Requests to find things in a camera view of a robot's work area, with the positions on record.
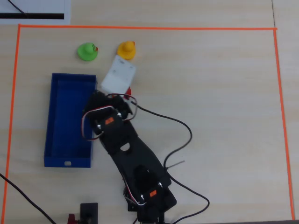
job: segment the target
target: yellow rubber duck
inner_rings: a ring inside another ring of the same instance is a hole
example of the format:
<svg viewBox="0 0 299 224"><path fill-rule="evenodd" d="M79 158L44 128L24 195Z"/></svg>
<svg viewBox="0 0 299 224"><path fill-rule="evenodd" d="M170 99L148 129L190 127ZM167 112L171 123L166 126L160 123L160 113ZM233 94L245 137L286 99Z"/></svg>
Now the yellow rubber duck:
<svg viewBox="0 0 299 224"><path fill-rule="evenodd" d="M136 47L134 41L122 42L117 48L117 55L123 59L130 60L136 54Z"/></svg>

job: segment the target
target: rubber duck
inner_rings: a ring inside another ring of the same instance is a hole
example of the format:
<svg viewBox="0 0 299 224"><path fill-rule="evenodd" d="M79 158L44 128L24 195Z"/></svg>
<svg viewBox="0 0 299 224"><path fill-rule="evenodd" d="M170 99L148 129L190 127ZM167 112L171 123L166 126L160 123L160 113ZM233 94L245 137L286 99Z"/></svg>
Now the rubber duck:
<svg viewBox="0 0 299 224"><path fill-rule="evenodd" d="M84 61L92 61L98 56L98 50L93 43L83 43L78 47L78 56Z"/></svg>
<svg viewBox="0 0 299 224"><path fill-rule="evenodd" d="M117 48L117 55L123 59L130 60L136 54L136 47L134 41L122 42Z"/></svg>

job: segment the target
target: orange boundary line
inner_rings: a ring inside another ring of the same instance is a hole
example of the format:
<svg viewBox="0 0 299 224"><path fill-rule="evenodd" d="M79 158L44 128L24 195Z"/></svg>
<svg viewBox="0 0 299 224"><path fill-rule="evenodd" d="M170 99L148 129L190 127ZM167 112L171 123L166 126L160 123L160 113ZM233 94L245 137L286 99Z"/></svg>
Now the orange boundary line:
<svg viewBox="0 0 299 224"><path fill-rule="evenodd" d="M233 28L233 27L125 27L125 26L74 26L74 25L21 25L24 28L99 28L99 29L149 29L149 30L276 30L277 28Z"/></svg>
<svg viewBox="0 0 299 224"><path fill-rule="evenodd" d="M284 128L284 138L285 138L285 155L286 155L287 174L288 174L290 207L291 207L292 220L295 220L293 193L292 193L290 156L289 156L289 148L288 148L288 140L287 140L287 132L286 132L286 124L285 124L285 109L284 109L283 92L282 92L282 86L281 86L278 46L277 46L277 37L276 37L277 28L196 28L196 27L184 28L184 27L71 26L71 25L45 26L45 25L21 25L21 24L18 24L18 32L17 32L17 40L16 40L16 48L15 48L15 56L14 56L14 76L13 76L13 87L12 87L12 98L11 98L11 106L10 106L7 161L6 161L6 171L5 171L6 178L8 178L8 173L9 173L11 139L12 139L13 120L14 120L14 118L13 118L13 116L14 116L14 95L15 95L15 83L16 83L16 73L17 73L21 28L102 28L102 29L144 29L144 30L273 30L276 66L277 66L277 74L278 74L279 96L280 96L280 105L281 105L282 121L283 121L283 128ZM4 182L1 224L4 224L6 198L7 198L7 182Z"/></svg>
<svg viewBox="0 0 299 224"><path fill-rule="evenodd" d="M17 33L17 42L16 42L16 46L15 46L15 55L14 55L14 77L13 77L13 89L12 89L12 93L11 93L8 144L7 144L7 157L6 157L6 170L5 170L5 177L6 178L8 178L8 172L9 172L10 146L11 146L11 136L12 136L12 132L13 132L14 93L15 93L15 81L16 81L16 75L17 75L17 64L18 64L18 55L19 55L20 30L21 30L21 26L19 24L18 25L18 33ZM2 203L1 224L4 224L6 197L7 197L7 182L5 181L4 182L3 203Z"/></svg>
<svg viewBox="0 0 299 224"><path fill-rule="evenodd" d="M273 37L274 37L274 47L275 47L275 56L276 56L276 68L277 68L277 76L278 76L278 86L279 86L280 106L281 106L281 114L282 114L282 124L283 124L283 127L284 127L284 135L285 135L285 156L286 156L286 167L287 167L287 173L288 173L290 207L291 207L292 220L295 220L295 211L294 211L295 209L294 209L293 190L292 190L292 176L291 176L288 137L287 137L287 132L286 132L286 124L285 124L284 96L283 96L282 87L281 87L281 76L280 76L280 66L279 66L276 30L273 30Z"/></svg>

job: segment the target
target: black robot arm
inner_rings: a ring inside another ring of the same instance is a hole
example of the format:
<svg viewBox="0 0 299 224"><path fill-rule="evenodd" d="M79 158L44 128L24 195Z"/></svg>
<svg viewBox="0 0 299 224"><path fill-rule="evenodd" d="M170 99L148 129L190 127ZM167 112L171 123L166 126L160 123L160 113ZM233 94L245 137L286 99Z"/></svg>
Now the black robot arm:
<svg viewBox="0 0 299 224"><path fill-rule="evenodd" d="M138 221L142 223L157 223L177 201L168 189L171 180L159 159L126 119L132 114L129 105L120 96L107 97L96 91L85 107L86 113L123 177L128 210L137 211Z"/></svg>

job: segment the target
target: blue tray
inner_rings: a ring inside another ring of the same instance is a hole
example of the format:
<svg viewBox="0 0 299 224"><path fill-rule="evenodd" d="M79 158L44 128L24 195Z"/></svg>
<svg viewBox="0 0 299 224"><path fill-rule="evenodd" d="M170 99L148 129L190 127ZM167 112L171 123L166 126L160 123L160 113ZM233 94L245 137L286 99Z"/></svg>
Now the blue tray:
<svg viewBox="0 0 299 224"><path fill-rule="evenodd" d="M45 167L91 167L93 146L91 141L81 136L81 119L83 109L96 88L95 75L52 74ZM87 120L85 136L93 136Z"/></svg>

